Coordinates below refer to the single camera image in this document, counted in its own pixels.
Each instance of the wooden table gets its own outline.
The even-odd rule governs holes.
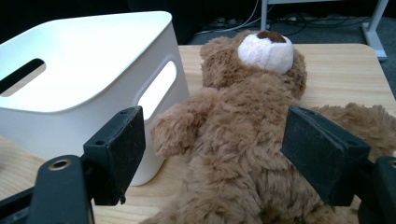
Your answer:
[[[396,116],[396,103],[374,51],[360,44],[296,45],[308,70],[304,106],[383,105]],[[199,46],[181,46],[180,54],[191,93],[201,88]],[[0,136],[0,200],[32,187],[44,161],[28,155]],[[129,187],[124,205],[93,208],[96,223],[136,223],[154,215],[172,200],[186,167],[183,157],[165,161],[147,184]]]

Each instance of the white storage box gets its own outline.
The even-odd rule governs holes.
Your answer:
[[[142,105],[146,152],[131,185],[163,163],[149,131],[158,114],[189,97],[172,17],[127,13],[50,21],[0,45],[0,82],[34,59],[44,72],[0,97],[0,134],[37,157],[82,155],[117,112]]]

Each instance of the teddy bear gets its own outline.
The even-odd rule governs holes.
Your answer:
[[[200,55],[203,87],[151,130],[158,155],[188,158],[183,184],[142,223],[358,223],[357,208],[324,204],[280,152],[289,106],[299,106],[307,79],[290,40],[245,31],[209,41]],[[396,148],[396,121],[381,106],[312,109],[367,140],[372,157]]]

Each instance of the teddy bear head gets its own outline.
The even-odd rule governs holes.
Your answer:
[[[200,54],[204,87],[227,88],[263,75],[282,79],[297,99],[304,93],[304,56],[278,33],[245,31],[234,38],[215,38],[201,47]]]

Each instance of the white patch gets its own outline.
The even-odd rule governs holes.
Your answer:
[[[248,35],[238,47],[239,59],[245,64],[285,74],[293,65],[294,49],[291,41],[283,37],[286,43],[272,43],[269,38]]]

